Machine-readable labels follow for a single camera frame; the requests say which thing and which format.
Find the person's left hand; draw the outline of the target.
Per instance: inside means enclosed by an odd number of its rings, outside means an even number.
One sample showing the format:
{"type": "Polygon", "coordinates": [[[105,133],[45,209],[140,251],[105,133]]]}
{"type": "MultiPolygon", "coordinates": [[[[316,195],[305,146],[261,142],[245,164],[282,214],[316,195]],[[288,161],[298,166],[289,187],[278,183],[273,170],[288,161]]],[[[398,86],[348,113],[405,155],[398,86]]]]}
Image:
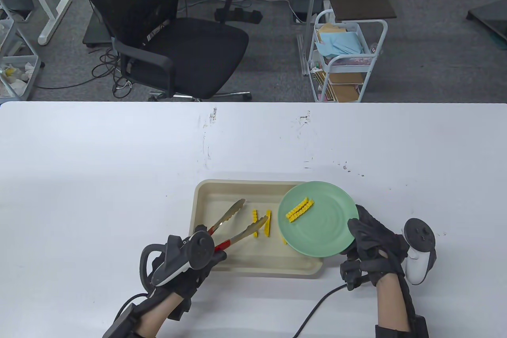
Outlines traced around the person's left hand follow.
{"type": "Polygon", "coordinates": [[[151,272],[145,275],[143,286],[148,291],[176,294],[191,299],[212,269],[227,258],[224,250],[216,250],[213,238],[204,225],[198,225],[192,235],[181,238],[169,235],[167,243],[154,249],[160,254],[152,261],[151,272]]]}

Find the person's right hand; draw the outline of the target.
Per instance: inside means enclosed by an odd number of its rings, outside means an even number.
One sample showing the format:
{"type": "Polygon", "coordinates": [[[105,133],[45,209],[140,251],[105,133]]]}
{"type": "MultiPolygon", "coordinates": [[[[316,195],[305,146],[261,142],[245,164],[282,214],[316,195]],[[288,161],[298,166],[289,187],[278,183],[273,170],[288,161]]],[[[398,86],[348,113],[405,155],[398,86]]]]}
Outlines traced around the person's right hand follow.
{"type": "Polygon", "coordinates": [[[409,245],[357,204],[357,218],[347,222],[353,235],[352,247],[346,252],[347,260],[340,265],[340,275],[349,291],[365,282],[376,286],[389,273],[404,277],[402,263],[408,256],[409,245]]]}

